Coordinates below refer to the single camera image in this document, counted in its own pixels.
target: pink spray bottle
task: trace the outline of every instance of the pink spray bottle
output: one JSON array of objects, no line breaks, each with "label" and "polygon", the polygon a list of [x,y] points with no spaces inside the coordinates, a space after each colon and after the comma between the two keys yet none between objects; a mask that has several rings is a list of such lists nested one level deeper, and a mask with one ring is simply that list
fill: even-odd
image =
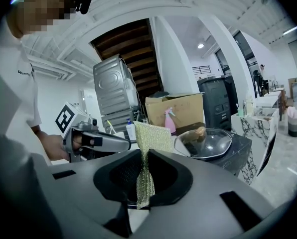
[{"label": "pink spray bottle", "polygon": [[165,112],[165,127],[170,129],[170,133],[174,135],[176,133],[176,128],[174,121],[171,119],[169,114],[172,114],[175,117],[175,114],[173,113],[173,108],[168,108]]}]

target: man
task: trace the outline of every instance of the man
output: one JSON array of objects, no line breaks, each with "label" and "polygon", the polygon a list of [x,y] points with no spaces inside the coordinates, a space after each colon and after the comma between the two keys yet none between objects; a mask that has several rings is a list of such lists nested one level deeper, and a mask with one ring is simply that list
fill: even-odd
[{"label": "man", "polygon": [[[48,164],[50,160],[68,160],[68,154],[60,135],[47,135],[40,130],[35,74],[20,39],[25,34],[42,31],[54,19],[67,18],[74,12],[77,1],[20,0],[0,24],[0,78],[19,98],[6,136],[22,143],[29,152],[42,154]],[[78,149],[80,146],[79,136],[74,138],[73,147]]]},{"label": "man", "polygon": [[267,76],[267,72],[265,70],[265,66],[264,65],[260,65],[260,73],[263,77],[263,85],[264,85],[264,89],[269,91],[269,86],[268,86],[268,76]]}]

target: wooden ceiling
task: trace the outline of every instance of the wooden ceiling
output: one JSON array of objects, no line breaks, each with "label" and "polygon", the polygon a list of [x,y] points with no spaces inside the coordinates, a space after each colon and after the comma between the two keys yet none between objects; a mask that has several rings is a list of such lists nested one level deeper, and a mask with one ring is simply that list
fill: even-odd
[{"label": "wooden ceiling", "polygon": [[117,27],[91,43],[102,60],[120,54],[132,72],[141,102],[162,90],[148,19]]}]

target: floor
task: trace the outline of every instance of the floor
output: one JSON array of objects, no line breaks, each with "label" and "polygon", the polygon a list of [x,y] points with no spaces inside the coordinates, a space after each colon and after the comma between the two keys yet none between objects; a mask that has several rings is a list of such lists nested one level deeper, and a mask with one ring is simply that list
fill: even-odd
[{"label": "floor", "polygon": [[297,137],[288,135],[286,112],[279,122],[272,156],[251,187],[274,207],[290,201],[297,193]]}]

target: white ceiling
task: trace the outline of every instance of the white ceiling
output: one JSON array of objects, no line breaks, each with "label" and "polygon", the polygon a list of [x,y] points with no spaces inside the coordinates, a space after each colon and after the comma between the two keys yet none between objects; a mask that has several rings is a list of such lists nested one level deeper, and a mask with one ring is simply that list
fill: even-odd
[{"label": "white ceiling", "polygon": [[[44,70],[62,80],[93,78],[92,67],[100,61],[89,42],[119,25],[152,16],[212,13],[232,29],[239,29],[269,46],[282,38],[293,22],[276,0],[92,0],[86,15],[76,13],[70,20],[57,22],[46,33],[25,36],[22,40],[30,58],[38,58]],[[192,18],[179,31],[187,40],[198,42],[208,38],[208,30]],[[193,29],[198,38],[194,38]],[[204,50],[212,51],[212,36],[205,40]]]}]

